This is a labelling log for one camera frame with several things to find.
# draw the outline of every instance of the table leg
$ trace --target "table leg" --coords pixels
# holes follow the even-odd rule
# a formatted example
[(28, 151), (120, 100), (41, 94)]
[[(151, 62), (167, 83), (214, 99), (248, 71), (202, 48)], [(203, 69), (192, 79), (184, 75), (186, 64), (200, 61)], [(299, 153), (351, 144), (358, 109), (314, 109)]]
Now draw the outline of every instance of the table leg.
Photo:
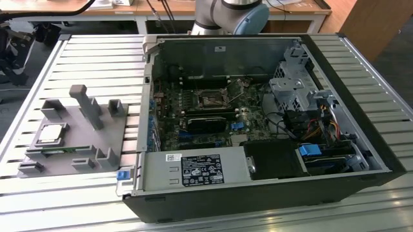
[(325, 17), (326, 15), (314, 15), (314, 19), (307, 30), (309, 34), (317, 34), (319, 32)]
[(147, 29), (147, 17), (146, 16), (136, 16), (135, 22), (138, 26), (138, 32), (140, 35), (146, 35), (148, 33)]

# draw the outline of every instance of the metal slotted table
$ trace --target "metal slotted table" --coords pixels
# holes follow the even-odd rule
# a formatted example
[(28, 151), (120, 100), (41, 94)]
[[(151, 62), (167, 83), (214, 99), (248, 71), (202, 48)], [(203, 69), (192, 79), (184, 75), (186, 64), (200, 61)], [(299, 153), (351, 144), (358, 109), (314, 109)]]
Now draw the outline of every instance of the metal slotted table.
[(130, 104), (122, 166), (135, 160), (143, 83), (140, 35), (77, 35), (55, 46), (0, 144), (1, 231), (405, 231), (413, 225), (413, 112), (345, 38), (311, 36), (408, 173), (338, 203), (146, 224), (115, 193), (116, 172), (16, 178), (47, 98), (76, 105), (72, 84), (99, 103)]

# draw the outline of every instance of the wooden desk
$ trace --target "wooden desk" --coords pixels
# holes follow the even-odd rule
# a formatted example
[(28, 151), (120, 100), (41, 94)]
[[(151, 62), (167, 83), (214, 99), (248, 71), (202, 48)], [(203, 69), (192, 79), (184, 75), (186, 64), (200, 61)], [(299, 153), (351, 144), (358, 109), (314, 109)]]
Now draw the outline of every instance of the wooden desk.
[[(0, 9), (5, 13), (20, 12), (69, 12), (80, 9), (87, 0), (0, 0)], [(135, 21), (138, 1), (132, 6), (115, 6), (112, 9), (85, 11), (75, 16), (47, 16), (16, 18), (16, 21)]]
[[(162, 3), (150, 0), (163, 20), (168, 20)], [(303, 0), (302, 6), (289, 4), (285, 9), (291, 13), (270, 8), (270, 19), (277, 21), (310, 21), (309, 33), (317, 33), (330, 10), (323, 10), (314, 0)], [(0, 0), (0, 8), (5, 13), (19, 12), (68, 12), (77, 10), (85, 4), (85, 0)], [(195, 3), (168, 0), (175, 20), (195, 19)], [(147, 34), (148, 20), (156, 20), (146, 0), (135, 0), (132, 6), (114, 6), (114, 9), (85, 11), (80, 15), (69, 17), (27, 17), (16, 18), (17, 21), (135, 21), (140, 34)]]
[[(146, 0), (135, 0), (138, 1), (136, 8), (136, 23), (139, 31), (144, 31), (143, 34), (147, 34), (146, 22), (148, 20), (156, 20), (150, 6)], [(164, 11), (163, 5), (158, 0), (150, 0), (152, 7), (158, 11), (162, 20), (168, 20), (166, 16), (167, 13)], [(314, 0), (303, 0), (302, 6), (298, 4), (289, 4), (285, 6), (285, 10), (291, 13), (286, 13), (283, 16), (283, 11), (274, 9), (270, 7), (270, 18), (269, 20), (283, 21), (283, 17), (286, 21), (310, 21), (310, 26), (307, 28), (307, 33), (318, 33), (321, 25), (323, 23), (325, 17), (331, 13), (331, 10), (323, 10), (317, 5)], [(170, 9), (174, 13), (175, 20), (194, 20), (195, 19), (195, 3), (186, 1), (168, 1)]]
[[(0, 0), (0, 9), (5, 13), (20, 12), (69, 12), (80, 9), (85, 0)], [(101, 15), (123, 15), (128, 13), (132, 15), (136, 11), (138, 1), (134, 1), (132, 6), (115, 6), (112, 9), (92, 10), (81, 13), (83, 16), (101, 16)]]

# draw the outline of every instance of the blue tab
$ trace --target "blue tab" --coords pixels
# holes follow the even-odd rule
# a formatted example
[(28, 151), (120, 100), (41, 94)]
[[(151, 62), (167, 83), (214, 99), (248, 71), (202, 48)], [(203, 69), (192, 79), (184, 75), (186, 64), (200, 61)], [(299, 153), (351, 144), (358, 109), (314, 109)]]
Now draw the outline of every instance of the blue tab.
[(321, 150), (317, 144), (303, 144), (299, 148), (301, 156), (318, 156), (321, 155)]
[(244, 122), (232, 123), (231, 124), (231, 130), (239, 130), (244, 127)]
[(119, 171), (116, 179), (118, 180), (128, 180), (131, 178), (131, 172), (130, 171)]

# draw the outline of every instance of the power supply label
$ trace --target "power supply label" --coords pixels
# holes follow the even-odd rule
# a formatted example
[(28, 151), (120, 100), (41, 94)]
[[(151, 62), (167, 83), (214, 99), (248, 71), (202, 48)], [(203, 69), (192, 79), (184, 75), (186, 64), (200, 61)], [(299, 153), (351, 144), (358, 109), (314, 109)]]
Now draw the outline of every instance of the power supply label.
[(182, 185), (214, 185), (224, 183), (219, 155), (191, 156), (180, 158)]

